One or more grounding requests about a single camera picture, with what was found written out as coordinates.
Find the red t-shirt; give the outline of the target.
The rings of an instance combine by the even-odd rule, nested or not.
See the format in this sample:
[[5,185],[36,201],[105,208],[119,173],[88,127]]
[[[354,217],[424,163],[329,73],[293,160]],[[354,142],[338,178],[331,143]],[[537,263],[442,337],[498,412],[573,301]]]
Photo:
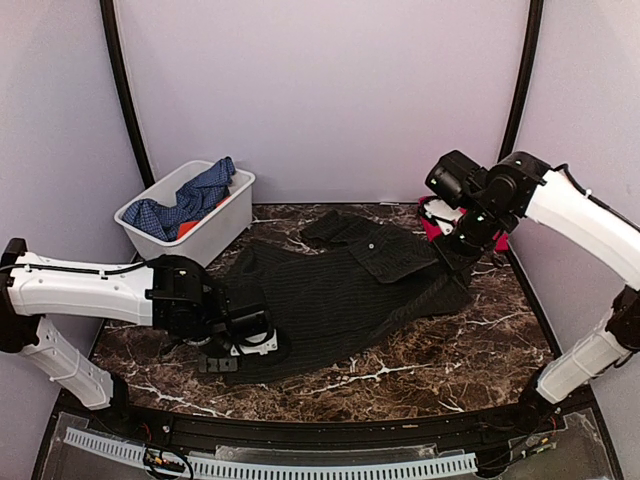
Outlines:
[[429,241],[441,234],[450,234],[460,219],[477,219],[492,222],[495,225],[495,246],[489,253],[497,251],[505,253],[509,250],[508,234],[505,233],[509,223],[486,211],[476,199],[469,209],[452,209],[438,196],[425,196],[419,200],[418,213],[425,227]]

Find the black striped garment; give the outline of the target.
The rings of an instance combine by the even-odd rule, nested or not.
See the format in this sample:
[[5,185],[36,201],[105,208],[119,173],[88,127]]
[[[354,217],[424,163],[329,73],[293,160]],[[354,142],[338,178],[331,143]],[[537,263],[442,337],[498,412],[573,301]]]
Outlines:
[[471,273],[452,272],[431,243],[408,230],[331,211],[301,237],[302,254],[262,241],[237,257],[224,282],[260,287],[278,349],[250,354],[229,385],[271,383],[346,360],[407,323],[456,314],[471,301]]

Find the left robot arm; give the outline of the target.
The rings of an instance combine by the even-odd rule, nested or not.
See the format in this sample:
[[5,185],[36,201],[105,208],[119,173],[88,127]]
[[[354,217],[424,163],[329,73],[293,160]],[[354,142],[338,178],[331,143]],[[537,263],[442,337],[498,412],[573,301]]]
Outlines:
[[29,359],[120,436],[141,427],[118,375],[94,365],[56,329],[49,315],[95,317],[203,340],[229,319],[223,284],[197,262],[161,255],[129,265],[61,261],[12,238],[1,254],[1,349]]

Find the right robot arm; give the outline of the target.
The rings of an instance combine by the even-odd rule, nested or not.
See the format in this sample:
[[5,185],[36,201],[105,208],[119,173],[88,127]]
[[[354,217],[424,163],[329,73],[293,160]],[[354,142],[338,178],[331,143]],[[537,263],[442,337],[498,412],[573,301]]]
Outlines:
[[567,238],[624,282],[608,317],[568,352],[548,364],[510,413],[521,434],[534,432],[549,406],[639,350],[639,228],[580,187],[566,165],[552,167],[514,152],[486,169],[454,150],[442,156],[425,184],[457,218],[435,247],[460,270],[528,219]]

